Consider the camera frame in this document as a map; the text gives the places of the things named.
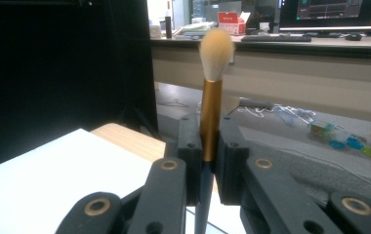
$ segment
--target computer monitor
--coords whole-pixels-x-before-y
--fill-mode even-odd
[[[371,0],[282,0],[279,31],[371,33]]]

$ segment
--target makeup brush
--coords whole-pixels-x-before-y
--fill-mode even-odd
[[[222,105],[223,74],[233,54],[234,46],[228,33],[210,30],[200,44],[204,70],[201,101],[200,136],[203,144],[200,203],[196,207],[194,233],[205,233],[213,189],[213,162],[216,159]]]

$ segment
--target brush ferrule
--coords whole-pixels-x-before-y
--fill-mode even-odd
[[[214,161],[216,158],[222,88],[223,80],[204,80],[203,98],[201,100],[200,135],[203,143],[203,161],[205,162]]]

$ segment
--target red box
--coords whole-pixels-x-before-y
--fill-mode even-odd
[[[237,12],[219,12],[219,28],[230,35],[244,35],[246,33],[246,21],[237,15]]]

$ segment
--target computer mouse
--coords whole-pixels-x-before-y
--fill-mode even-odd
[[[348,41],[360,41],[362,36],[360,34],[350,34],[345,36],[345,39]]]

